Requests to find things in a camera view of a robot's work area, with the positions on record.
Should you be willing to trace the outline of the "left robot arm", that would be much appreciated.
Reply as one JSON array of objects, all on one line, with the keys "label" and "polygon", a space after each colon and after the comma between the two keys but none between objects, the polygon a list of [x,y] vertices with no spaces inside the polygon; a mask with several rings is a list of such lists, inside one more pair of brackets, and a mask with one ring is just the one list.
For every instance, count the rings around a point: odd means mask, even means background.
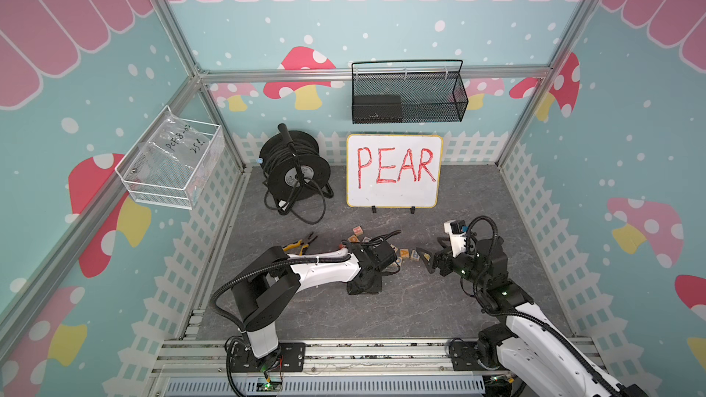
[{"label": "left robot arm", "polygon": [[240,274],[211,294],[209,307],[233,323],[257,360],[279,349],[276,321],[295,294],[325,284],[342,283],[347,294],[377,294],[382,279],[398,266],[389,240],[399,230],[368,242],[345,241],[333,252],[293,255],[281,246],[268,248]]}]

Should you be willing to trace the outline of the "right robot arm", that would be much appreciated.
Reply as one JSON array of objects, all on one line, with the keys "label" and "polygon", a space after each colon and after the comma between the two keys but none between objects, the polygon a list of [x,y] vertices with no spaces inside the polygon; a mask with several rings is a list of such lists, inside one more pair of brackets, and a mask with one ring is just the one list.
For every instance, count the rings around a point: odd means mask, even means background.
[{"label": "right robot arm", "polygon": [[504,240],[490,217],[449,221],[441,249],[417,249],[429,273],[459,276],[496,325],[482,330],[474,360],[483,369],[505,369],[539,396],[644,396],[601,369],[546,317],[526,290],[509,277]]}]

